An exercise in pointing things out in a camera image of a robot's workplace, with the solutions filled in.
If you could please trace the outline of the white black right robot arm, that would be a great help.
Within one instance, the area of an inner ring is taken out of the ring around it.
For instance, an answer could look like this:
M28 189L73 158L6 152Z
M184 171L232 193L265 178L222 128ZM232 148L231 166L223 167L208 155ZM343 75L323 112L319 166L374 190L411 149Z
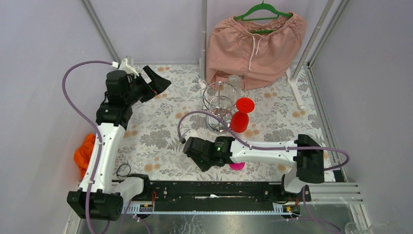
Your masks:
M276 163L290 167L279 188L281 198L293 200L307 184L324 179L323 149L310 136L282 142L241 142L233 136L219 136L213 142L189 137L183 152L205 172L212 166L246 162Z

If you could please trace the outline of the red wine glass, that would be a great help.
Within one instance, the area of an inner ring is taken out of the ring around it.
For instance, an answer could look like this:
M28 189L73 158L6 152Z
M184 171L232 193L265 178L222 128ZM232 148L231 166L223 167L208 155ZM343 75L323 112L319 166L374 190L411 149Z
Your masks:
M244 132L249 124L249 113L255 109L253 100L242 97L236 102L237 112L233 115L230 121L230 128L236 133Z

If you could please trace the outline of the clear wine glass back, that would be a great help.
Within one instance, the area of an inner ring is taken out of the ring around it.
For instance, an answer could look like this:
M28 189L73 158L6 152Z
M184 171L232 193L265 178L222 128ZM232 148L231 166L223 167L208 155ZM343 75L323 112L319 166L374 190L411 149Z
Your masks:
M238 98L240 98L241 94L242 94L242 87L241 87L242 79L241 79L241 77L237 76L237 75L230 75L228 77L228 82L237 90Z

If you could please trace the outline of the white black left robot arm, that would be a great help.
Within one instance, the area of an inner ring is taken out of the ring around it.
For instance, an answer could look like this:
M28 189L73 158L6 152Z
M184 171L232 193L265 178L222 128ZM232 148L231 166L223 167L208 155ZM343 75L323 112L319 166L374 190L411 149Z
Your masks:
M68 204L82 219L117 221L126 202L134 197L146 200L151 196L147 175L131 175L112 185L115 158L132 116L132 106L153 99L171 85L149 66L144 66L143 71L150 82L141 73L125 68L106 75L104 100L92 122L96 139L90 162L78 190L67 195Z

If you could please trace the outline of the chrome wine glass rack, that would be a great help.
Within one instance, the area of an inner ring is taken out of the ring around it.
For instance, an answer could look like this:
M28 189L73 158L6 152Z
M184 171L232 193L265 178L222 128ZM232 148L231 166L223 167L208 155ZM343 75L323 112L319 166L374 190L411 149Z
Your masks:
M203 106L209 113L206 117L207 128L214 133L226 132L239 99L238 90L228 82L214 82L206 86L202 99Z

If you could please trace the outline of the pink wine glass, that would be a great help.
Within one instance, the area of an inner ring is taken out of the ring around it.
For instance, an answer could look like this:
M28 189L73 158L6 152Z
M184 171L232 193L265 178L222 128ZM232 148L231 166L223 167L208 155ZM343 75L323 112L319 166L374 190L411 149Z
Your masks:
M235 171L239 171L242 170L245 166L245 163L233 163L229 165L231 169L235 170Z

